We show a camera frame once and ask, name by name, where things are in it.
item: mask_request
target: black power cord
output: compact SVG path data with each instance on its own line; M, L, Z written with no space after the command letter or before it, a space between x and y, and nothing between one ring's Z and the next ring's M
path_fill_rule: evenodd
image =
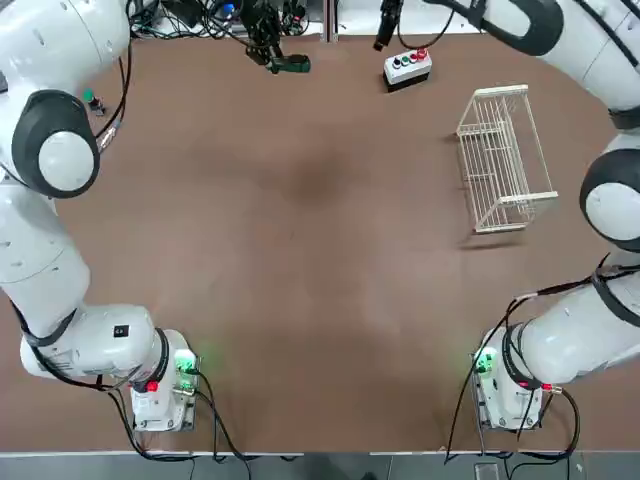
M516 465L515 467L513 467L513 469L511 470L511 472L509 472L509 464L507 463L507 458L503 458L502 459L502 463L504 465L504 471L507 475L507 480L513 480L513 475L516 473L516 471L519 468L522 467L546 467L546 466L550 466L550 465L555 465L556 463L560 462L561 460L552 460L550 462L522 462L519 463L518 465ZM567 462L567 480L571 479L571 457L567 457L566 458L566 462Z
M189 473L189 480L193 480L193 472L196 471L196 459L192 458L191 461L193 462L193 465L191 465L191 473Z
M248 480L251 480L252 475L251 475L251 467L249 466L249 462L259 457L244 455L238 450L238 448L235 446L235 444L231 440L229 431L227 430L227 427L225 426L224 421L222 420L222 417L220 416L220 414L218 413L218 409L216 408L215 397L213 396L213 389L211 388L211 383L209 382L209 379L204 375L204 373L198 370L189 370L186 373L192 373L192 374L198 375L204 382L207 388L207 392L209 393L209 396L207 396L204 393L202 393L200 390L196 390L196 396L204 400L207 403L207 405L209 405L209 408L211 409L211 414L213 416L213 428L214 428L213 459L218 463L222 463L223 461L223 460L220 460L217 456L217 442L216 442L216 436L215 436L215 432L217 431L217 426L220 426L220 430L222 431L222 434L224 435L225 440L227 441L227 444L231 449L231 453L233 453L233 456L236 457L238 460L240 460L244 464L245 468L247 469Z
M453 20L453 16L455 15L455 13L456 13L455 11L451 10L451 14L449 15L449 18L447 19L447 22L444 24L444 27L442 28L440 33L438 33L432 40L429 40L424 45L409 45L407 42L404 41L404 38L402 38L402 34L400 33L400 19L402 18L402 16L400 16L400 18L398 19L398 27L397 27L398 40L400 41L400 44L408 50L420 50L423 48L433 47L436 44L436 42L440 40L449 29L449 25L451 25L451 21Z
M94 135L94 137L100 138L104 132L106 132L107 130L109 130L109 128L111 127L111 125L113 125L113 122L116 121L116 118L118 118L118 115L120 115L120 121L122 121L122 119L124 118L124 111L125 111L125 105L127 103L127 94L129 93L129 85L131 84L131 67L132 67L132 63L133 63L133 48L131 46L131 42L129 42L129 46L127 47L127 73L126 75L123 72L123 66L122 66L122 59L120 58L118 60L118 65L120 67L120 78L122 80L122 96L120 97L120 102L118 103L118 106L116 107L116 109L114 110L113 114L111 115L111 118L109 118L109 120L107 120L107 123L105 123L102 128L98 131L98 133L96 133Z

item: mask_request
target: black wire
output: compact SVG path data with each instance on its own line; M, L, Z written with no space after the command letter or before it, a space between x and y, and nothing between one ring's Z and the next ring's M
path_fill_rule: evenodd
M137 33L143 33L144 35L150 35L153 38L157 38L160 40L174 40L178 38L204 38L205 28L200 29L199 32L192 32L189 26L180 18L172 15L167 15L166 12L160 16L156 17L156 20L167 19L167 21L173 27L173 32L171 33L163 33L155 30L150 23L153 22L153 18L147 21L146 23L132 23L131 33L136 35Z
M640 20L640 8L636 6L631 0L620 0L622 4L629 9L629 11Z
M309 18L309 15L307 14L307 26L306 26L306 27L304 27L304 29L303 29L301 32L296 33L294 36L296 36L296 37L300 37L300 36L304 35L305 33L307 33L307 30L309 30L309 25L311 25L311 19Z
M502 462L504 464L504 471L507 474L507 480L512 480L513 475L521 467L527 467L527 466L546 467L550 465L555 465L556 463L560 462L560 460L553 460L551 462L523 462L513 467L513 470L511 470L511 472L509 472L509 465L507 464L507 459L503 459ZM571 479L571 457L567 457L566 462L567 462L567 480L570 480Z
M527 404L527 408L524 411L524 415L522 417L522 423L520 423L520 428L518 428L517 439L520 440L520 434L522 433L522 429L524 428L524 423L527 421L527 417L529 416L529 410L531 410L531 404L533 403L533 392L529 394L529 403Z
M438 40L440 40L444 36L446 31L449 29L449 25L451 25L451 20L453 20L453 16L454 15L455 15L455 11L451 10L451 14L449 15L449 18L447 19L447 23L444 24L444 27L442 28L440 33L438 33L438 35L436 35L434 39L428 41L424 45L409 45L408 43L406 43L404 41L404 38L402 38L402 34L400 33L400 19L402 18L402 16L400 16L400 19L398 19L398 40L400 40L400 44L404 48L409 49L409 50L420 50L421 48L433 47L436 44L436 42Z
M511 345L511 348L518 354L518 356L520 357L520 360L524 362L524 358L522 358L522 351L520 350L520 348L516 347L515 343L513 343L513 338L511 337L511 335L509 335L509 344Z
M191 465L191 473L189 474L189 480L193 480L193 472L195 472L196 470L196 459L192 458L191 461L193 462L193 465Z
M199 390L196 390L196 395L200 398L202 398L203 400L205 400L205 402L207 402L209 404L209 407L211 408L211 413L213 415L214 418L214 423L217 422L218 425L220 425L220 430L222 430L222 434L225 437L225 440L227 441L227 444L229 445L229 448L231 449L231 452L233 453L233 456L236 457L238 460L240 460L245 468L247 469L247 476L248 476L248 480L251 480L251 467L249 466L249 461L251 460L255 460L259 457L257 456L248 456L248 455L244 455L243 453L241 453L238 448L235 446L235 444L233 443L233 441L231 440L231 436L229 435L229 431L227 430L227 427L224 424L224 421L222 420L222 417L220 416L220 414L218 413L218 409L215 406L215 397L213 396L213 389L211 388L211 383L209 382L209 379L206 377L206 375L200 371L194 371L194 373L196 375L198 375L205 383L205 386L207 387L207 391L209 392L209 397L207 397L204 393L202 393Z
M118 68L120 69L120 81L122 83L122 88L124 91L124 85L127 81L127 77L124 73L124 65L122 64L122 58L118 58ZM124 120L124 111L127 108L127 96L123 95L123 102L122 102L122 110L120 111L120 122L122 122L122 120Z
M482 457L483 454L482 453L478 453L477 456ZM506 459L509 459L509 458L513 457L513 452L497 452L497 453L485 452L484 456L500 458L502 460L506 460Z
M598 15L598 12L596 12L585 0L574 1L582 7L582 9L600 26L600 28L602 28L602 30L605 31L611 41L616 44L629 63L631 63L631 66L636 68L638 66L638 59L616 34L615 30L613 30L613 28L611 28L609 24L600 15Z
M539 427L542 427L542 419L544 418L545 414L547 413L547 410L549 409L549 405L551 405L551 400L553 400L553 394L549 394L549 398L547 398L547 402L544 404L544 407L542 407L540 415L538 415L538 423L537 423L537 425Z
M200 3L200 5L202 6L202 11L203 11L203 15L202 15L202 25L204 27L204 29L207 31L207 33L209 34L209 36L215 40L221 39L223 38L225 35L228 35L230 33L229 29L226 28L221 28L219 26L219 24L215 24L216 28L218 29L218 31L216 33L213 33L213 31L211 30L211 23L214 23L214 20L217 21L222 21L223 22L223 26L224 26L224 22L226 22L226 20L220 20L217 17L215 17L215 15L213 15L213 12L211 10L207 10L207 7L204 3L205 0L197 0L198 3Z
M571 437L569 446L565 449L564 452L560 452L557 454L521 452L523 455L527 455L528 457L536 458L538 460L563 460L565 458L569 458L575 451L576 447L578 446L578 440L580 439L580 409L578 408L578 404L576 403L575 399L564 388L562 389L561 394L564 398L567 399L569 404L571 404L571 408L573 409L573 436Z
M201 5L203 5L202 0L197 0ZM205 28L207 29L207 32L209 32L209 35L211 37L215 37L215 35L213 33L211 33L211 27L209 26L209 23L213 23L215 25L215 27L219 30L224 32L226 35L228 35L230 38L233 38L236 42L241 43L242 45L244 45L245 47L248 48L256 48L256 49L267 49L269 48L269 45L258 45L255 42L247 42L246 40L244 40L243 38L239 37L238 35L236 35L235 33L233 33L229 28L227 28L224 24L220 23L219 20L217 20L214 17L207 17L209 19L208 22L205 22Z
M124 109L125 104L127 103L127 94L129 93L129 85L131 84L131 67L132 67L132 54L133 48L131 46L131 42L129 42L129 46L127 47L127 75L122 83L122 97L120 98L120 103L116 107L115 111L111 115L111 118L104 124L104 126L94 135L95 138L100 138L104 132L106 132L113 122L115 122L120 112Z

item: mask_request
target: metal wire basket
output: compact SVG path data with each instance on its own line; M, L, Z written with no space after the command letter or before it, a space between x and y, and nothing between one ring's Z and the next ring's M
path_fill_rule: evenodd
M527 92L527 85L476 90L456 130L476 233L522 230L558 197Z

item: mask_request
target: black cable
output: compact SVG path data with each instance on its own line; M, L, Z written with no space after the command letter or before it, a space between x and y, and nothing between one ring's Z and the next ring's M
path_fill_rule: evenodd
M198 392L200 393L200 397L202 399L205 400L205 402L209 405L209 408L211 408L212 412L213 412L213 421L212 421L212 425L213 425L213 455L212 455L212 460L215 461L216 463L220 464L220 463L224 463L225 460L227 459L227 457L225 456L218 456L218 410L216 409L215 406L215 399L213 398L213 391L211 390L211 385L208 386L209 388L209 394L211 395L211 397L206 397L206 395L202 394L202 392Z
M133 62L132 51L133 48L131 46L131 42L129 42L129 46L127 47L127 75L125 77L124 83L122 84L122 97L120 98L120 103L118 103L118 106L116 107L107 123L105 123L104 126L98 131L98 133L94 135L95 138L100 138L104 134L104 132L106 132L111 127L116 118L118 118L118 115L120 115L120 112L123 110L124 105L127 102L127 94L129 93L129 85L131 84L131 67Z
M334 19L333 19L333 33L337 34L338 33L338 26L340 25L339 24L339 20L338 20L338 13L339 13L338 7L340 6L340 0L336 0L336 3L335 3L334 6L335 6L335 10L334 11L336 12L336 14L334 15Z
M483 455L486 457L500 458L502 460L513 457L513 452L484 452L476 454L478 457L482 457Z
M638 66L638 59L633 55L629 47L625 45L625 43L620 40L620 37L616 34L615 30L609 26L609 24L598 15L591 5L589 5L585 0L574 0L578 5L582 7L582 9L595 21L602 30L609 36L611 41L616 44L616 46L620 49L622 54L626 57L626 59L631 63L633 68Z
M583 287L585 285L588 285L589 283L591 283L591 276L575 282L566 282L559 285L553 285L551 287L541 288L537 293L540 297L544 297L547 295L557 295L558 293L564 293L569 290L574 290L578 287Z
M402 16L400 16L400 19L398 19L398 40L400 41L400 44L408 50L420 50L422 48L433 47L436 44L436 42L440 40L444 36L446 31L449 29L449 25L451 25L451 21L453 20L454 15L455 15L455 11L451 10L451 14L447 19L447 23L444 24L444 27L442 28L440 33L438 33L433 40L428 41L424 45L409 45L404 41L404 38L402 38L402 34L400 33L400 19L402 18Z
M555 465L559 461L560 460L553 460L551 462L522 462L522 463L519 463L518 465L516 465L515 467L513 467L511 472L509 472L509 464L507 463L507 459L506 458L504 458L502 460L502 463L504 464L504 471L507 474L507 480L512 480L513 479L513 475L516 473L516 471L519 468L529 467L529 466L538 466L538 467L542 466L542 467L545 467L545 466ZM569 458L567 458L567 465L570 465ZM570 475L570 470L569 470L569 467L567 467L567 479L569 479L569 475Z
M516 436L517 440L520 440L520 434L522 433L524 424L527 421L527 417L529 416L529 410L531 410L532 403L533 403L533 391L529 393L529 403L527 403L527 408L525 409L524 415L522 416L522 422L520 423L520 428L518 428L518 435Z
M304 15L297 16L291 3L296 3L297 5L297 1L290 2L289 0L285 0L282 7L282 14L278 15L280 32L286 36L299 37L304 35L307 32L307 30L309 29L309 25L311 25L311 19L309 18L309 15L307 14L306 9L304 9L304 7L301 7L304 10ZM294 26L297 26L297 27L302 26L301 20L305 17L307 19L307 24L305 25L305 27L301 28L300 30L294 31Z
M189 480L193 480L193 472L195 472L196 470L196 459L192 458L191 461L193 462L193 465L191 465L191 473L189 474Z
M244 464L245 468L247 469L248 480L251 480L251 467L249 466L249 461L255 460L259 457L244 455L238 450L238 448L235 446L235 444L231 440L229 431L227 430L227 427L225 426L224 421L222 420L222 417L218 413L218 409L215 406L215 397L213 396L213 389L211 388L211 383L209 382L209 379L206 377L206 375L198 370L188 371L187 373L193 373L195 375L198 375L198 377L200 377L202 381L205 383L205 386L207 387L207 391L209 392L209 397L207 398L207 396L199 390L196 390L196 395L202 398L203 400L205 400L205 402L209 404L209 407L211 408L211 413L214 417L214 423L217 421L218 425L220 425L220 430L222 430L222 434L224 435L225 440L227 441L227 444L229 445L229 448L233 453L233 456L236 457L238 460L240 460Z
M622 4L629 9L629 11L640 20L640 8L636 6L631 0L620 0Z
M569 458L575 451L576 447L578 446L578 440L580 439L580 409L578 408L578 404L576 403L575 399L564 388L561 390L561 394L567 399L569 404L571 404L571 408L573 409L573 436L571 437L569 446L565 449L564 452L560 452L557 454L521 452L523 455L531 458L536 458L538 460L564 460L565 458Z
M225 34L229 35L229 37L238 39L239 37L235 36L231 30L227 29L224 25L220 25L219 20L216 19L214 16L211 16L209 14L207 14L207 7L206 4L204 2L204 0L196 0L200 6L202 7L203 11L205 12L205 14L203 15L203 26L204 28L207 30L207 33L209 33L209 36L212 38L216 38L217 34L214 34L211 30L211 23L213 23L220 31L223 31ZM242 43L245 47L249 47L250 44L248 42L245 42L244 40L241 40L240 43Z
M16 177L13 173L11 173L11 170L9 170L9 167L7 167L4 163L0 162L0 167L2 167L2 169L4 170L4 174L8 175L14 182L19 183L23 187L27 187L28 189L31 189L31 187L29 187L29 185L27 185L22 180L20 180L18 177Z
M507 330L509 330L509 320L507 320L506 325ZM511 345L511 348L518 354L518 356L520 357L520 360L522 360L522 363L524 362L524 358L522 357L522 349L520 348L520 342L522 340L522 332L524 331L524 327L526 326L526 324L522 327L520 327L520 330L518 330L518 346L516 346L515 343L513 343L513 336L509 335L509 345Z
M127 77L124 73L124 65L122 64L122 58L118 58L118 69L120 70L120 82L122 83L122 88L124 90L124 85L127 81ZM122 122L122 120L124 120L124 111L127 108L127 96L123 95L123 102L122 102L122 110L120 111L120 122Z
M547 402L544 404L544 407L542 407L542 410L540 411L540 415L538 415L537 426L539 427L542 427L542 419L544 418L547 410L549 409L549 406L551 405L551 400L553 400L553 394L549 395L549 398L547 398Z
M173 32L164 33L158 30L155 30L153 26L150 24L154 21L153 18L149 19L145 23L131 23L131 33L134 36L137 36L138 33L142 33L143 35L151 36L160 40L174 40L178 38L204 38L205 28L201 28L199 32L192 32L189 26L180 18L167 15L166 12L160 17L156 17L155 20L161 21L163 19L167 19L167 21L173 27Z

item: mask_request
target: small sticker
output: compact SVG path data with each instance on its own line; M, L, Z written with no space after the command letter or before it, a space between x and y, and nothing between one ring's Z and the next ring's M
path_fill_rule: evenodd
M113 338L123 338L129 336L129 325L116 325L113 327Z

